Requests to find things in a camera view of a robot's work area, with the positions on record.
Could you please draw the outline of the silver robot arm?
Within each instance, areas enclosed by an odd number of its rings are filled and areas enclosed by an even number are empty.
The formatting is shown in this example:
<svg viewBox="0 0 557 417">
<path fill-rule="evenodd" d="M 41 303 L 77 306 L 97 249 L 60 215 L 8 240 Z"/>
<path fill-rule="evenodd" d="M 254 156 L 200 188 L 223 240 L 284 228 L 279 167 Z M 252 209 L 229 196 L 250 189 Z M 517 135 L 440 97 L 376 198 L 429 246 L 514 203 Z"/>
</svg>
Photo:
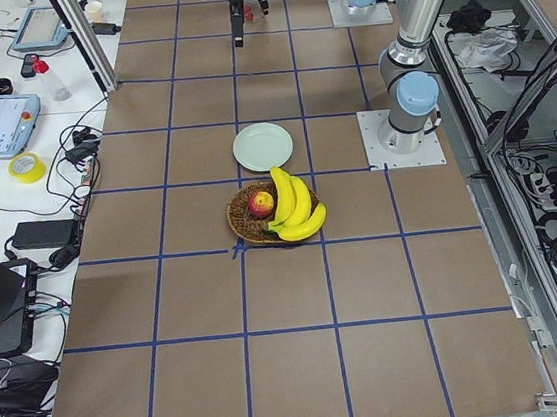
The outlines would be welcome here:
<svg viewBox="0 0 557 417">
<path fill-rule="evenodd" d="M 378 140 L 396 154 L 415 152 L 425 135 L 425 124 L 439 97 L 439 85 L 421 66 L 444 0 L 409 0 L 397 38 L 380 58 L 381 76 L 391 101 L 388 119 Z"/>
</svg>

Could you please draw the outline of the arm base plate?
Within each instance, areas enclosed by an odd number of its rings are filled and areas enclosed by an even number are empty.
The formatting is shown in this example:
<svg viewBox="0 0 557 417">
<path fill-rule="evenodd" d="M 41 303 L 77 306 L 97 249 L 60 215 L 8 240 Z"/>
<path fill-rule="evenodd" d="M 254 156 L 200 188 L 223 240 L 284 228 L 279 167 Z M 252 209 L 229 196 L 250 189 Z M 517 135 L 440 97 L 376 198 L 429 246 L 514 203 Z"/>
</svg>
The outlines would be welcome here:
<svg viewBox="0 0 557 417">
<path fill-rule="evenodd" d="M 444 165 L 446 157 L 433 122 L 426 117 L 424 128 L 404 134 L 391 127 L 389 110 L 356 114 L 368 168 L 372 171 Z"/>
<path fill-rule="evenodd" d="M 364 6 L 357 6 L 350 0 L 326 1 L 334 28 L 383 25 L 393 21 L 387 0 L 375 0 Z"/>
</svg>

